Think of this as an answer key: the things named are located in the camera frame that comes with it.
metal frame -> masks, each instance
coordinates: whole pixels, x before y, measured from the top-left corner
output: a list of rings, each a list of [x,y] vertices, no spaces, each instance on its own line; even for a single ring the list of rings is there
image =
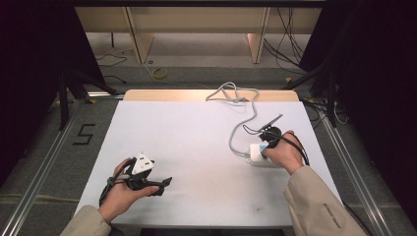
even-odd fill
[[[334,144],[334,147],[338,153],[338,156],[343,164],[344,169],[349,176],[349,179],[355,188],[355,191],[361,201],[365,211],[374,226],[378,235],[392,235],[384,214],[381,212],[380,207],[369,191],[368,186],[363,180],[359,170],[357,169],[355,162],[352,159],[346,145],[343,142],[341,135],[338,133],[337,128],[334,128],[328,118],[325,118],[323,112],[320,112],[320,116],[324,119],[325,128],[328,132],[328,136]]]
[[[67,139],[69,132],[71,131],[74,120],[76,119],[77,114],[81,110],[83,105],[83,100],[76,100],[76,102],[74,103],[73,112],[70,115],[70,119],[67,125],[64,127],[63,130],[60,130],[58,132],[58,135],[56,136],[51,148],[49,149],[49,152],[42,161],[40,167],[38,168],[32,181],[30,182],[30,185],[28,186],[26,192],[22,196],[18,206],[15,208],[12,215],[10,216],[7,225],[4,231],[2,232],[2,236],[17,235],[20,231],[21,227],[25,222],[26,217],[29,214],[31,206],[33,205],[37,194],[42,188],[43,183],[45,182],[49,174],[49,171],[52,168],[53,163],[55,162],[55,159],[57,158],[62,146],[65,143],[65,140]]]

gray cable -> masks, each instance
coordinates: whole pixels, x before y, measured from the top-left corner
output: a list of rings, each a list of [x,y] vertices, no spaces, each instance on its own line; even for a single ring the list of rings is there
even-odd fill
[[[232,88],[232,89],[234,89],[234,91],[235,91],[235,95],[236,95],[236,98],[231,98],[226,92],[225,92],[225,90],[224,90],[224,88]],[[227,82],[227,83],[224,83],[223,85],[221,85],[215,92],[213,92],[212,94],[210,94],[208,97],[206,97],[206,101],[209,101],[209,100],[220,100],[220,101],[227,101],[227,102],[234,102],[234,103],[238,103],[238,102],[242,102],[242,101],[249,101],[247,98],[245,98],[245,97],[243,97],[243,96],[240,96],[239,95],[239,91],[238,90],[251,90],[251,91],[254,91],[255,92],[255,96],[253,97],[253,99],[252,99],[252,109],[254,110],[254,114],[253,114],[253,116],[251,117],[251,118],[249,118],[249,119],[246,119],[246,120],[244,120],[244,121],[242,121],[242,122],[240,122],[239,124],[237,124],[234,128],[233,128],[233,130],[232,130],[232,133],[230,134],[230,137],[229,137],[229,147],[230,147],[230,149],[233,151],[233,152],[235,152],[236,154],[238,154],[238,155],[241,155],[241,156],[243,156],[243,157],[249,157],[249,156],[251,156],[248,152],[243,152],[243,151],[239,151],[239,150],[237,150],[237,149],[235,149],[234,147],[233,147],[233,144],[232,144],[232,141],[233,141],[233,137],[234,137],[234,134],[236,133],[236,130],[237,130],[237,128],[239,127],[239,126],[241,126],[241,125],[243,125],[243,124],[245,124],[245,123],[247,123],[247,122],[249,122],[249,121],[251,121],[251,120],[253,120],[253,119],[255,119],[255,117],[257,117],[257,115],[258,115],[258,111],[257,111],[257,108],[256,108],[256,106],[255,106],[255,100],[258,98],[258,95],[259,95],[259,91],[257,90],[257,89],[255,89],[255,88],[237,88],[236,87],[236,85],[235,84],[233,84],[232,82]],[[214,96],[214,95],[216,95],[218,92],[220,92],[220,91],[222,91],[223,92],[223,94],[224,94],[224,96],[226,97],[226,98],[211,98],[212,96]]]

table surface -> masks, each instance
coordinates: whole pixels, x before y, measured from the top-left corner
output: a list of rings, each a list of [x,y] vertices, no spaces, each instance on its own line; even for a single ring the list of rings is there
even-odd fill
[[[215,92],[215,89],[131,89],[126,91],[124,100],[142,101],[205,101],[208,94]],[[226,92],[232,96],[233,90]],[[252,91],[240,90],[239,94],[251,99],[254,96]],[[260,90],[257,101],[298,101],[298,95],[293,90]]]
[[[206,101],[212,92],[129,90],[116,109],[78,209],[96,206],[104,187],[101,185],[114,166],[126,156],[143,151],[155,160],[149,179],[173,177],[172,183],[162,197],[134,203],[113,221],[115,224],[168,228],[291,226],[283,197],[289,179],[286,171],[252,166],[227,145],[231,128],[252,115],[250,102],[231,105]],[[250,99],[253,93],[242,91],[241,95]],[[338,197],[305,108],[295,92],[261,90],[260,100],[256,102],[258,116],[248,126],[260,127],[282,113],[275,125],[298,134],[311,167]],[[240,149],[259,142],[257,136],[243,129],[233,139]]]

black panel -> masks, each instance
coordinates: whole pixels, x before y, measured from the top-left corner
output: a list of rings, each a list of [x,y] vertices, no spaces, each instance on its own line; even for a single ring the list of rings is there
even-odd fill
[[[54,101],[62,74],[77,98],[86,95],[82,84],[105,83],[74,7],[1,1],[0,30],[2,185]]]
[[[339,98],[415,227],[416,12],[411,2],[373,4],[338,80]]]
[[[0,7],[0,185],[24,155],[57,90],[58,71],[28,15],[18,4]]]

beige sleeve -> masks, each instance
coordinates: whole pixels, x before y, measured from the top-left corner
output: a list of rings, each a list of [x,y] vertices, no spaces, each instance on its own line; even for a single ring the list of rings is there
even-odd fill
[[[292,174],[284,195],[297,235],[366,235],[309,166]]]
[[[62,231],[61,236],[107,236],[111,227],[104,221],[101,213],[94,206],[83,206]]]

